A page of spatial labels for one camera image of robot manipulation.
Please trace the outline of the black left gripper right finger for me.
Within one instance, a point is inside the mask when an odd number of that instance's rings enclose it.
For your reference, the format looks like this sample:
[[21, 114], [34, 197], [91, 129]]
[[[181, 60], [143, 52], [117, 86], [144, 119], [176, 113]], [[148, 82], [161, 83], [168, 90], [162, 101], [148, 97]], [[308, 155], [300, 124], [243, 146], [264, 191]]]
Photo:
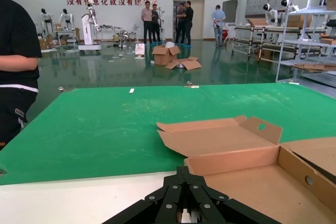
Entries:
[[209, 187], [203, 176], [183, 167], [184, 182], [202, 223], [278, 223], [277, 220]]

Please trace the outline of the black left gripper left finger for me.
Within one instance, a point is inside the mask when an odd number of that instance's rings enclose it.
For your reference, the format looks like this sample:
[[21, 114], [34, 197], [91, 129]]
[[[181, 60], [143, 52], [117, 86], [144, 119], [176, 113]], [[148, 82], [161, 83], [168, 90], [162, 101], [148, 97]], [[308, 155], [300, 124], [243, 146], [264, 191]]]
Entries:
[[164, 177], [163, 186], [105, 223], [168, 223], [177, 222], [178, 203], [186, 182], [187, 167], [178, 166], [176, 174]]

